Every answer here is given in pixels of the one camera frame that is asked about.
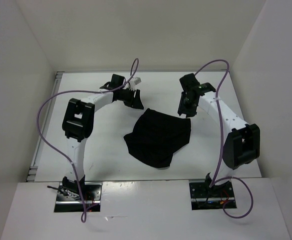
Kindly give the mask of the black skirt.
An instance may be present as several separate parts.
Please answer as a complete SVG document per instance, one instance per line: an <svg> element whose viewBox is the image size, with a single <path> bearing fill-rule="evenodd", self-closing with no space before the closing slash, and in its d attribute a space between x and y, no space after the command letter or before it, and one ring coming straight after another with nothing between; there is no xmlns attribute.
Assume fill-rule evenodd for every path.
<svg viewBox="0 0 292 240"><path fill-rule="evenodd" d="M190 142L191 120L147 109L124 136L128 152L140 162L165 169L173 154Z"/></svg>

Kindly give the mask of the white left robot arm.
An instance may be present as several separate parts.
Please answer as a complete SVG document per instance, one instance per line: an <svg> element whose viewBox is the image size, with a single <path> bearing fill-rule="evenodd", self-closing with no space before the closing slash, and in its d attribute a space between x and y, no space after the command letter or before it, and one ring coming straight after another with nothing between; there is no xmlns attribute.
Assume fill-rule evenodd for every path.
<svg viewBox="0 0 292 240"><path fill-rule="evenodd" d="M130 88L94 93L84 99L72 98L68 102L62 129L67 138L67 156L71 160L71 169L64 176L62 186L74 200L85 195L84 152L86 141L93 131L94 115L114 101L122 101L125 106L133 109L144 109L140 90Z"/></svg>

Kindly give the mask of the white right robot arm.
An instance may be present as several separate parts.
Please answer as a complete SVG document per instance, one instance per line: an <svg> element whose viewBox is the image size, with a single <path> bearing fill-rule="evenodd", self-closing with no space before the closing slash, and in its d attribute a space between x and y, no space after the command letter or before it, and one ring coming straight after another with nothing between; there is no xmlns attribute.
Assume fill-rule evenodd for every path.
<svg viewBox="0 0 292 240"><path fill-rule="evenodd" d="M203 84L183 87L178 114L191 118L197 114L197 108L206 112L220 127L219 159L216 169L209 173L211 180L205 183L206 193L215 197L238 168L260 156L260 128L241 119L217 96L214 88Z"/></svg>

